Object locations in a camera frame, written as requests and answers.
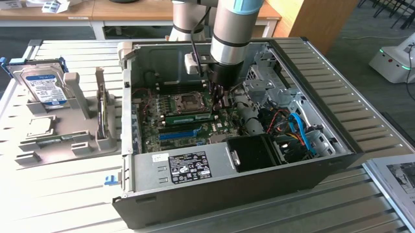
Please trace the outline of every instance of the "wooden table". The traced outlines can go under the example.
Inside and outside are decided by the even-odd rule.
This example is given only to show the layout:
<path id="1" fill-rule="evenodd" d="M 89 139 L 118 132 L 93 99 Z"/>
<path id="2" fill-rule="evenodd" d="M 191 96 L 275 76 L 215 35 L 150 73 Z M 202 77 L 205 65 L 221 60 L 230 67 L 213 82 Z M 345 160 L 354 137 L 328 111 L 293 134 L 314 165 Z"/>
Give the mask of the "wooden table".
<path id="1" fill-rule="evenodd" d="M 105 26 L 173 26 L 171 0 L 141 0 L 130 4 L 91 0 L 59 14 L 42 13 L 41 7 L 0 10 L 0 26 L 91 26 L 98 40 L 106 39 Z M 279 13 L 265 3 L 257 21 L 255 34 L 273 37 Z"/>

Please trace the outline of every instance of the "workbench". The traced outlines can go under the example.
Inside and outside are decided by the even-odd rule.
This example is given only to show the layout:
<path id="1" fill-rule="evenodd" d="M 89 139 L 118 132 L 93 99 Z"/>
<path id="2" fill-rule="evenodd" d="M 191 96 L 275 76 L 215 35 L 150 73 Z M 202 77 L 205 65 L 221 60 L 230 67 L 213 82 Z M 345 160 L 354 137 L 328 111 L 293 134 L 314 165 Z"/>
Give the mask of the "workbench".
<path id="1" fill-rule="evenodd" d="M 135 232 L 409 232 L 361 164 L 370 158 L 414 153 L 414 147 L 314 46 L 301 38 L 277 41 L 366 155 L 311 190 Z M 94 96 L 97 91 L 95 67 L 105 67 L 106 86 L 117 96 L 121 141 L 123 79 L 118 42 L 43 41 L 27 48 L 25 58 L 63 56 L 70 72 L 81 74 L 86 96 Z M 10 161 L 13 155 L 7 150 L 25 127 L 22 122 L 31 118 L 26 100 L 13 80 L 0 101 L 0 173 L 5 173 L 0 196 L 6 205 L 0 210 L 5 221 L 0 232 L 134 232 L 111 205 L 111 198 L 121 192 L 119 185 L 103 187 L 106 176 L 122 168 L 121 155 L 15 170 L 18 164 Z"/>
<path id="2" fill-rule="evenodd" d="M 2 27 L 90 26 L 97 40 L 106 40 L 106 26 L 173 26 L 171 0 L 141 0 L 121 4 L 90 0 L 59 14 L 42 13 L 41 7 L 0 10 Z M 255 36 L 273 37 L 281 15 L 269 3 L 261 8 Z"/>

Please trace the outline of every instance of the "gray carpet floor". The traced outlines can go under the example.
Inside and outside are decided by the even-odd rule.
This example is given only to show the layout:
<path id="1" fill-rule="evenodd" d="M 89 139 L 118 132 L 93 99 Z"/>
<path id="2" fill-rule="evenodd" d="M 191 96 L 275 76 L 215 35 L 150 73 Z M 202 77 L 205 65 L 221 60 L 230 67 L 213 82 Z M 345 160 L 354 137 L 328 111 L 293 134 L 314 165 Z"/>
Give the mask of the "gray carpet floor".
<path id="1" fill-rule="evenodd" d="M 354 86 L 370 100 L 381 112 L 388 112 L 409 135 L 415 138 L 415 101 L 410 98 L 406 85 L 390 83 L 376 70 L 369 62 L 382 46 L 397 46 L 402 39 L 345 39 L 344 37 L 358 38 L 364 36 L 402 37 L 414 33 L 410 29 L 401 30 L 401 21 L 394 29 L 390 28 L 396 17 L 389 18 L 390 13 L 382 12 L 378 18 L 373 18 L 376 10 L 372 2 L 368 1 L 362 8 L 357 8 L 345 25 L 328 58 L 344 73 Z M 95 39 L 90 27 L 0 27 L 0 56 L 7 58 L 22 57 L 31 39 L 43 40 L 89 40 Z M 0 96 L 10 82 L 6 72 L 0 71 Z M 415 84 L 410 85 L 415 93 Z"/>

